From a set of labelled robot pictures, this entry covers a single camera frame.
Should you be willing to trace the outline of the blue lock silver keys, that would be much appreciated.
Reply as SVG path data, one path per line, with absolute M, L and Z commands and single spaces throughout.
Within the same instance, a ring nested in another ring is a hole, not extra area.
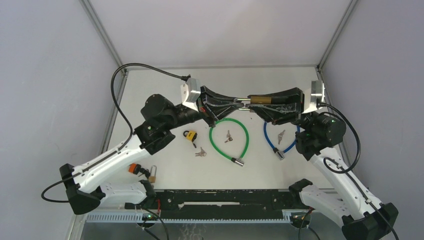
M 283 136 L 284 136 L 284 134 L 285 134 L 285 131 L 286 131 L 286 130 L 283 130 L 282 132 L 280 132 L 280 133 L 277 135 L 277 140 L 278 140 L 278 144 L 279 144 L 279 145 L 281 144 L 281 141 L 282 141 L 282 139 L 283 139 Z

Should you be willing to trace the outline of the large brass padlock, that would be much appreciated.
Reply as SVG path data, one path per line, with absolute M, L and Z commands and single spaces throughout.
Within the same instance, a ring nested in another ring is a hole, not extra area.
M 268 96 L 236 97 L 232 101 L 235 103 L 250 102 L 251 104 L 269 105 L 272 103 L 272 98 Z

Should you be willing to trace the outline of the yellow tag padlock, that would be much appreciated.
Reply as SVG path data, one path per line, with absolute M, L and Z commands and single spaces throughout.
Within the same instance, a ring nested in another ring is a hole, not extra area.
M 195 140 L 197 139 L 198 133 L 194 130 L 185 130 L 183 136 L 192 143 L 194 148 L 197 148 Z

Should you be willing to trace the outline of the green lock silver keys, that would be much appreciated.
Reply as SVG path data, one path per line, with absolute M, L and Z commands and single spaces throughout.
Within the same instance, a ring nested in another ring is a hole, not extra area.
M 226 138 L 227 139 L 226 139 L 225 143 L 233 141 L 233 138 L 232 138 L 229 130 L 227 131 Z

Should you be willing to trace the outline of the blue cable lock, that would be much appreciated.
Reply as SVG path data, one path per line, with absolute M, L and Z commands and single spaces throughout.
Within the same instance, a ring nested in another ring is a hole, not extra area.
M 282 161 L 285 158 L 285 154 L 295 148 L 296 146 L 296 133 L 301 131 L 301 128 L 296 125 L 296 130 L 294 130 L 294 126 L 289 126 L 287 129 L 283 128 L 272 128 L 268 127 L 271 125 L 270 123 L 264 122 L 262 126 L 264 138 L 271 148 L 272 152 L 277 156 L 277 158 Z M 285 130 L 282 141 L 278 144 L 278 134 Z

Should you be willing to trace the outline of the brass padlock silver keys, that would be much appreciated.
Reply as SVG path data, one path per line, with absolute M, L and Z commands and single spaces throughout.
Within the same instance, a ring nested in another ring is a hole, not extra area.
M 207 155 L 206 151 L 200 147 L 200 152 L 194 154 L 196 157 L 205 157 Z

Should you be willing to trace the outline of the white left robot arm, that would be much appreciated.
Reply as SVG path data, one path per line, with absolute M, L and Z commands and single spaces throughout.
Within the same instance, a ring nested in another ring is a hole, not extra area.
M 129 139 L 84 164 L 61 166 L 60 175 L 74 214 L 86 214 L 105 204 L 153 207 L 157 196 L 148 180 L 115 186 L 107 180 L 116 171 L 164 149 L 175 139 L 172 129 L 199 120 L 213 127 L 215 122 L 244 106 L 236 97 L 217 94 L 205 86 L 200 89 L 194 102 L 196 110 L 175 105 L 161 94 L 151 95 L 140 111 L 145 121 L 131 131 Z

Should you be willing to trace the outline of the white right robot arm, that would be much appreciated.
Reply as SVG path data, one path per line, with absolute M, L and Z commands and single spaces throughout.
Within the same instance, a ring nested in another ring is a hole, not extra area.
M 299 88 L 269 94 L 251 94 L 246 107 L 267 123 L 291 123 L 301 128 L 295 134 L 295 147 L 318 169 L 338 193 L 333 197 L 319 190 L 311 181 L 302 179 L 290 186 L 289 203 L 315 209 L 336 223 L 347 240 L 379 240 L 394 233 L 398 210 L 383 203 L 353 173 L 361 155 L 356 145 L 352 165 L 346 165 L 336 150 L 352 124 L 335 107 L 327 108 L 325 89 L 313 87 L 310 93 Z

